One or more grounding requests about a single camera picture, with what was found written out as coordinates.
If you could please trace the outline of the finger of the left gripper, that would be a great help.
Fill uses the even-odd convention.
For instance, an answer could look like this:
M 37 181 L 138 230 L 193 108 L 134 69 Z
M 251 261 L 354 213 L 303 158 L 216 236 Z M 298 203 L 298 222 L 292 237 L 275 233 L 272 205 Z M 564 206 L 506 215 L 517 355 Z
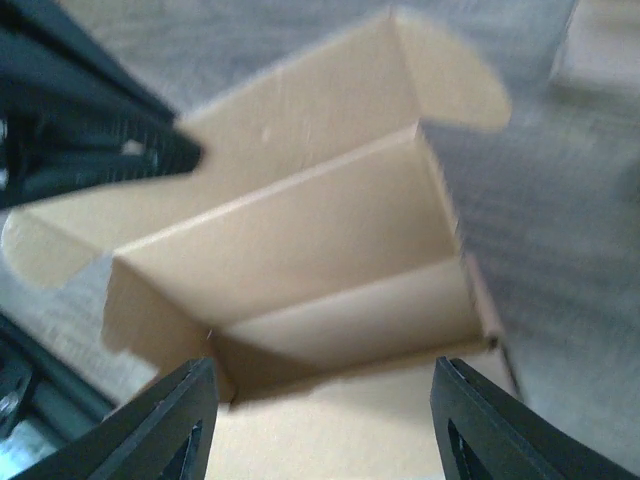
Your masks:
M 151 115 L 168 123 L 175 118 L 173 110 L 125 71 L 56 1 L 15 1 L 14 28 Z
M 171 123 L 145 112 L 100 82 L 99 119 L 88 127 L 100 136 L 97 186 L 180 175 L 193 171 L 203 150 Z

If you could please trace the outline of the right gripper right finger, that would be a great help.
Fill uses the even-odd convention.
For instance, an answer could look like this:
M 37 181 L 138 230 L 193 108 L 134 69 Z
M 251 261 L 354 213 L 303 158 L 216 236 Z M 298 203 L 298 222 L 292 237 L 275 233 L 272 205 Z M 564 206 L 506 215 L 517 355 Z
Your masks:
M 447 479 L 633 479 L 461 359 L 436 360 L 432 417 Z

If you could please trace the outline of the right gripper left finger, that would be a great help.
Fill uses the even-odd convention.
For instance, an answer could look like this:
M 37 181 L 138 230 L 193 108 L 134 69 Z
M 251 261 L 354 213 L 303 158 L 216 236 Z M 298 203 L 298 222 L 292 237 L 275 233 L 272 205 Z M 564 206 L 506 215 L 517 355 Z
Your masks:
M 203 479 L 219 395 L 211 358 L 189 360 L 18 479 Z

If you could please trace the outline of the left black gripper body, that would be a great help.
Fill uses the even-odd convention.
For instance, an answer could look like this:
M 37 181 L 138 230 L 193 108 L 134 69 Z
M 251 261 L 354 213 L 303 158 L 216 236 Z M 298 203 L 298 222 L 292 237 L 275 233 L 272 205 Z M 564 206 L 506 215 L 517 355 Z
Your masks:
M 1 4 L 1 206 L 100 183 L 100 47 L 54 1 Z

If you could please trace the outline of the cardboard box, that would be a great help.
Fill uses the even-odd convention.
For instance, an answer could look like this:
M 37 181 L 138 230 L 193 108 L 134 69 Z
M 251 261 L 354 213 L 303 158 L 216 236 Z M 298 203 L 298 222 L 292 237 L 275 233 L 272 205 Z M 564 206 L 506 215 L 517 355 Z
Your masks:
M 119 402 L 212 355 L 211 479 L 439 479 L 436 358 L 515 385 L 420 124 L 510 116 L 475 48 L 387 10 L 184 118 L 194 173 L 12 212 L 2 251 L 37 292 L 110 274 L 95 314 L 26 329 Z

